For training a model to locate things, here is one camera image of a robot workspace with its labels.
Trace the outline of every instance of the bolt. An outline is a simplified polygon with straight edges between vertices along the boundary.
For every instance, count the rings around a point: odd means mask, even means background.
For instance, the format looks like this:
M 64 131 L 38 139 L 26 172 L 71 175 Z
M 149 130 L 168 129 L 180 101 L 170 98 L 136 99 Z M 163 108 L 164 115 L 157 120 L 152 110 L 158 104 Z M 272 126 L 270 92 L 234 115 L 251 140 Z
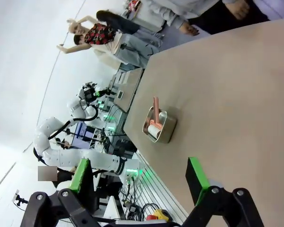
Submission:
M 212 193 L 216 194 L 216 193 L 218 193 L 218 192 L 219 192 L 219 189 L 217 189 L 217 188 L 213 188 L 213 189 L 212 189 Z
M 244 194 L 244 192 L 243 192 L 242 190 L 240 190 L 240 191 L 237 191 L 237 194 L 238 194 L 239 196 L 242 196 L 242 195 Z
M 68 192 L 62 192 L 62 196 L 63 196 L 63 197 L 68 196 Z

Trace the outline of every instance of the black pants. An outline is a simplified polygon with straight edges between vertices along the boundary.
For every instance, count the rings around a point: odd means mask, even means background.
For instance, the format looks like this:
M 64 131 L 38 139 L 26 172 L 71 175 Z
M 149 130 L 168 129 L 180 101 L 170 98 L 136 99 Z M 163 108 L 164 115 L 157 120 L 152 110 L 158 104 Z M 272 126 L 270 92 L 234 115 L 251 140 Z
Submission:
M 189 19 L 189 23 L 213 35 L 238 27 L 269 21 L 253 0 L 246 0 L 246 2 L 250 8 L 243 20 L 237 20 L 220 0 L 200 17 Z

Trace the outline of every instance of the gray floor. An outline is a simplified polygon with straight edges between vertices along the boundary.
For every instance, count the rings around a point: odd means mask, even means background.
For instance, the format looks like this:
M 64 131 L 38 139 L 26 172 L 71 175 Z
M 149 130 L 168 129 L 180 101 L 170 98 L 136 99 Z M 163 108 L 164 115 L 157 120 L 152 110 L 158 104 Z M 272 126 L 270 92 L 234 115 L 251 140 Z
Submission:
M 263 13 L 268 15 L 270 20 L 278 20 L 284 18 L 284 0 L 254 0 Z M 193 40 L 197 40 L 209 36 L 206 32 L 200 31 L 200 34 L 192 37 L 180 33 L 174 27 L 166 26 L 162 31 L 165 34 L 163 45 L 160 50 L 166 50 L 174 46 L 178 46 Z

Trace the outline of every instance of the metal container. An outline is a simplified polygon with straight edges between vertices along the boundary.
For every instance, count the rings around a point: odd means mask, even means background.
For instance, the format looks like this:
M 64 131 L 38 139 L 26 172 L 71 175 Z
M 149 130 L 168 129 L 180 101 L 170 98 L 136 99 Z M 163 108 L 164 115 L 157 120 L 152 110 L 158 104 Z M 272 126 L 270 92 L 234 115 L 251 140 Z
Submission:
M 169 116 L 166 111 L 159 109 L 159 123 L 162 125 L 162 130 L 158 138 L 155 138 L 147 130 L 150 125 L 150 121 L 154 120 L 154 117 L 154 109 L 151 107 L 143 125 L 143 133 L 154 143 L 169 143 L 177 124 L 176 118 Z

